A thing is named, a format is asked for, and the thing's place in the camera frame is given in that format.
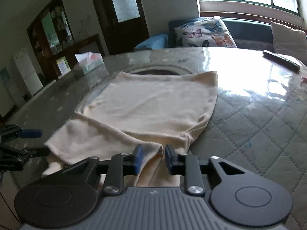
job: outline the white wall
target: white wall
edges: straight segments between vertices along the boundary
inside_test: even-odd
[[[31,47],[26,29],[50,1],[24,0],[23,2],[23,0],[0,0],[0,4],[6,5],[4,8],[0,8],[0,13],[5,14],[5,18],[1,16],[0,19],[0,70],[3,67],[7,67],[9,71],[12,56],[22,47],[25,47],[36,72],[42,72]],[[63,0],[63,3],[75,40],[81,40],[78,33],[80,30],[83,31],[84,37],[99,34],[103,50],[108,55],[93,0]],[[0,114],[4,116],[14,103],[7,95],[2,81],[0,81],[0,102]]]
[[[198,18],[197,0],[141,0],[149,35],[168,31],[170,20]]]

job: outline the butterfly pillow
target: butterfly pillow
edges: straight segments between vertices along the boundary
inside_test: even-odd
[[[177,47],[237,48],[221,17],[215,16],[175,28]]]

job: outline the white refrigerator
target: white refrigerator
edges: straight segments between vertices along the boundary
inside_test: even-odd
[[[36,74],[27,50],[25,48],[21,49],[15,54],[13,59],[31,96],[34,96],[40,89],[43,88],[43,85]]]

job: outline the folded cloth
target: folded cloth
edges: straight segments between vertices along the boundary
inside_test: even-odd
[[[168,174],[164,146],[186,153],[213,113],[217,73],[137,75],[121,72],[75,119],[67,121],[47,142],[66,164],[89,156],[107,160],[141,144],[141,172],[135,186],[179,186]]]

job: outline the metal screw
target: metal screw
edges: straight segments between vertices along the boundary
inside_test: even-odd
[[[116,194],[117,192],[119,192],[119,188],[116,186],[107,186],[104,188],[104,191],[110,194]]]
[[[200,194],[204,191],[204,189],[202,187],[199,187],[199,186],[191,186],[191,187],[188,188],[188,191],[191,194]]]

